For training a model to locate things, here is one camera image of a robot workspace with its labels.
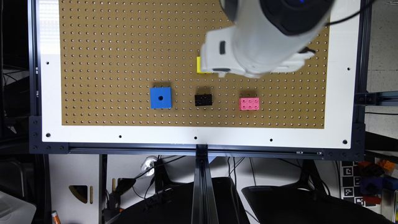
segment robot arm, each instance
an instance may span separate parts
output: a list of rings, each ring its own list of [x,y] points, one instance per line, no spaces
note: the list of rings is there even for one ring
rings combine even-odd
[[[305,46],[323,28],[334,0],[223,0],[235,25],[209,31],[201,71],[259,78],[294,72],[315,52]]]

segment black block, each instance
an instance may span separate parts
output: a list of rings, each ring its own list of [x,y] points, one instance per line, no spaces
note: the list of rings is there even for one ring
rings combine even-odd
[[[203,95],[195,95],[195,106],[211,106],[213,105],[213,95],[212,94],[203,94]]]

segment black metal frame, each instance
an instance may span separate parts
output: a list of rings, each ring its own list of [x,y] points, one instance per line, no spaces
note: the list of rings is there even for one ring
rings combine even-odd
[[[41,126],[41,86],[40,86],[40,57],[37,54],[37,30],[35,28],[37,16],[35,0],[30,0],[31,12],[30,35],[30,82],[31,82],[31,117],[29,152],[33,154],[175,154],[195,155],[194,144],[99,144],[94,142],[42,142]],[[366,91],[368,54],[370,41],[369,8],[361,15],[358,39],[358,64],[356,68],[355,93]],[[220,146],[209,145],[209,156],[246,156],[246,157],[271,157],[271,158],[299,158],[299,159],[324,159],[337,161],[361,161],[364,158],[364,106],[354,106],[353,131],[351,136],[351,149],[328,148],[299,148],[299,147],[250,147],[250,146]]]

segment black cable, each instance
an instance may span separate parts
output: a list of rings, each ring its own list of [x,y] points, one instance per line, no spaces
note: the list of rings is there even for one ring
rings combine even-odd
[[[375,112],[365,112],[366,114],[378,114],[378,115],[398,115],[393,113],[375,113]]]
[[[257,186],[257,184],[256,184],[256,176],[254,175],[253,163],[251,162],[251,158],[249,158],[249,160],[250,160],[251,172],[253,174],[254,186]]]
[[[139,194],[137,194],[137,192],[136,192],[136,190],[135,190],[134,186],[132,186],[131,188],[132,188],[132,190],[134,191],[134,193],[136,193],[136,195],[137,195],[138,197],[140,197],[140,198],[144,199],[144,197],[143,197],[143,196],[140,196]]]
[[[148,190],[149,190],[149,188],[152,186],[152,184],[153,184],[153,181],[150,182],[150,184],[149,184],[147,190],[145,191],[145,195],[144,195],[144,202],[145,202],[145,204],[147,205],[147,207],[148,207],[148,203],[147,203],[147,201],[146,201],[146,197],[147,197]]]
[[[335,161],[336,164],[336,169],[337,169],[337,177],[338,177],[338,191],[339,191],[339,196],[338,198],[341,198],[341,178],[340,178],[340,166],[337,163],[337,161]]]
[[[231,158],[231,156],[228,157],[228,159],[226,160],[226,162],[228,163],[228,177],[231,178],[231,165],[229,164],[229,159]]]
[[[329,196],[330,196],[330,189],[329,189],[329,187],[327,186],[327,184],[325,183],[325,181],[323,181],[321,178],[319,178],[319,177],[317,177],[317,176],[311,174],[309,171],[307,171],[307,170],[304,169],[303,167],[300,167],[300,166],[298,166],[298,165],[296,165],[296,164],[294,164],[294,163],[292,163],[292,162],[286,161],[286,160],[284,160],[284,159],[279,159],[279,160],[284,161],[284,162],[287,162],[288,164],[291,164],[291,165],[293,165],[293,166],[295,166],[295,167],[298,167],[298,168],[300,168],[301,170],[303,170],[304,172],[306,172],[307,174],[310,174],[311,176],[313,176],[313,177],[317,178],[318,180],[320,180],[320,181],[322,182],[322,184],[323,184],[323,185],[326,187],[326,189],[328,190],[328,194],[329,194]]]
[[[252,214],[251,214],[249,211],[247,211],[246,209],[245,209],[245,211],[246,211],[247,214],[249,214],[251,217],[253,217],[253,219],[254,219],[256,222],[260,223],[260,221],[259,221],[254,215],[252,215]]]
[[[232,184],[231,184],[232,204],[233,204],[233,207],[234,207],[234,209],[235,209],[236,220],[237,220],[238,223],[239,223],[239,216],[238,216],[238,211],[237,211],[237,206],[236,206],[237,202],[235,202],[235,197],[233,196],[233,194],[234,194],[234,192],[233,192],[233,188],[232,188]]]
[[[302,169],[303,167],[300,165],[300,161],[299,159],[296,159],[298,166],[300,167],[300,169]],[[315,188],[315,185],[313,184],[313,182],[308,178],[308,181],[312,184],[312,187]]]
[[[171,163],[171,162],[177,161],[177,160],[179,160],[179,159],[181,159],[181,158],[184,158],[184,157],[185,157],[185,156],[180,156],[180,157],[178,157],[178,158],[176,158],[176,159],[172,159],[172,160],[170,160],[170,161],[167,161],[167,162],[165,162],[165,163],[163,163],[163,164],[161,164],[161,165],[159,165],[159,166],[164,166],[164,165],[166,165],[166,164],[169,164],[169,163]],[[155,168],[155,167],[152,167],[152,168],[148,169],[147,171],[145,171],[145,172],[139,174],[138,176],[135,177],[135,179],[138,179],[138,178],[142,177],[143,175],[145,175],[146,173],[148,173],[148,172],[149,172],[150,170],[152,170],[153,168]]]
[[[242,161],[244,160],[244,158],[245,157],[243,157],[242,159],[240,159],[237,163],[237,165],[236,165],[236,167],[238,167],[239,165],[240,165],[240,163],[242,163]],[[234,172],[235,171],[235,168],[233,169],[233,170],[231,170],[231,172],[229,173],[230,175],[232,174],[232,172]]]
[[[106,205],[106,208],[109,208],[109,192],[108,192],[108,190],[106,190],[106,194],[105,194],[105,197],[106,197],[106,202],[105,202],[105,205]]]
[[[354,14],[352,14],[344,19],[340,19],[340,20],[337,20],[334,22],[328,22],[325,25],[332,26],[332,25],[339,24],[339,23],[345,22],[347,20],[350,20],[350,19],[356,17],[357,15],[361,14],[362,12],[364,12],[367,8],[371,7],[374,2],[376,2],[376,0],[370,0],[369,3],[367,5],[365,5],[364,7],[362,7],[358,12],[355,12]]]
[[[235,163],[235,157],[232,157],[234,161],[234,178],[235,178],[235,196],[236,196],[236,206],[237,206],[237,211],[238,211],[238,217],[239,217],[239,200],[238,200],[238,183],[236,181],[236,163]]]

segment floor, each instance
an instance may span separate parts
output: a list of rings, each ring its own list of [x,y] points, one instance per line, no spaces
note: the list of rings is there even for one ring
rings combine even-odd
[[[398,1],[376,1],[372,11],[368,92],[398,91]],[[398,107],[369,107],[367,112],[398,113]],[[398,138],[398,116],[367,114],[366,130]]]

